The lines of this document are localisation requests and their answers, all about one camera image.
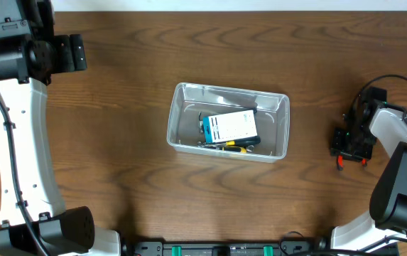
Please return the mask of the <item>red handled pliers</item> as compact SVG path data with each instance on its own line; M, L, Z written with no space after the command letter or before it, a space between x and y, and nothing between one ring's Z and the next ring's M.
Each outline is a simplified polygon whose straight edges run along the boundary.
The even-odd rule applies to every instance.
M362 165L363 168L367 167L367 160L366 159L362 159L359 161ZM338 171L342 171L344 169L344 157L343 155L339 155L336 158L336 167Z

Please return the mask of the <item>slim black yellow screwdriver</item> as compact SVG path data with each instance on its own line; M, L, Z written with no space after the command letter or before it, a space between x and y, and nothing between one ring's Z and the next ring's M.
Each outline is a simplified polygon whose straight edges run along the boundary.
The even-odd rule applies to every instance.
M226 142L213 142L213 143L203 143L203 146L240 146L240 147L246 147L246 146L255 146L261 142L260 136L255 136L255 137L248 137L248 138L243 138L243 139L234 139Z

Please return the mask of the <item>silver double ring wrench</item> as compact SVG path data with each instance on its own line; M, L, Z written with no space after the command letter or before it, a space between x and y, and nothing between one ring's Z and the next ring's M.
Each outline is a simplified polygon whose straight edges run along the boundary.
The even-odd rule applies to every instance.
M206 149L216 149L220 151L232 151L237 153L250 153L254 150L255 146L253 144L246 144L241 142L229 141L229 142L222 142L222 143L206 143L206 142L198 142L198 147L206 148Z

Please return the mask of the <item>stubby yellow black screwdriver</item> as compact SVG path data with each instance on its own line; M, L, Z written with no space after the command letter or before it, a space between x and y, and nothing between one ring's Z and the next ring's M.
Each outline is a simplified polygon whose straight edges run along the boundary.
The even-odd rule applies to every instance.
M232 151L232 152L237 152L237 153L242 153L242 154L247 153L247 150L244 147L240 147L240 146L221 146L219 148L219 150Z

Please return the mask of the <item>white blue screwdriver bit box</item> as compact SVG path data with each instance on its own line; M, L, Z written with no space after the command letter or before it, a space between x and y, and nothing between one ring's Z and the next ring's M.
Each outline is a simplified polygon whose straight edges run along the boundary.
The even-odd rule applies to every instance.
M258 135L251 110L217 114L203 118L205 142L226 142Z

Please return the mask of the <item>small black red hammer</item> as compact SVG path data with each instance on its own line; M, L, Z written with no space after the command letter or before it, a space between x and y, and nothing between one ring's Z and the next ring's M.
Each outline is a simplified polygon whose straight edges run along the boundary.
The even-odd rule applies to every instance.
M248 110L251 110L254 114L256 114L258 112L256 107L248 109ZM201 111L199 112L197 117L198 117L198 122L199 122L199 132L201 134L204 134L205 129L204 129L204 124L203 124L203 118L202 118L202 112Z

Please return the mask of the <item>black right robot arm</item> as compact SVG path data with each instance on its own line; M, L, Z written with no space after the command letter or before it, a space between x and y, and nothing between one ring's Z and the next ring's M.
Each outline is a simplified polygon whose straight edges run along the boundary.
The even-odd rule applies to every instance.
M383 146L389 162L372 192L369 210L334 228L330 249L374 252L407 242L407 113L386 100L384 89L363 90L344 117L347 126L334 131L330 153L338 170L344 161L366 166L376 143Z

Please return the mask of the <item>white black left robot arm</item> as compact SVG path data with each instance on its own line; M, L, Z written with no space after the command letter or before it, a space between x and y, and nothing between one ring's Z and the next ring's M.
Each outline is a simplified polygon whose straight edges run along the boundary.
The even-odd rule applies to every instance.
M47 87L87 63L82 36L54 25L50 1L0 0L0 255L121 255L118 232L67 208L55 181Z

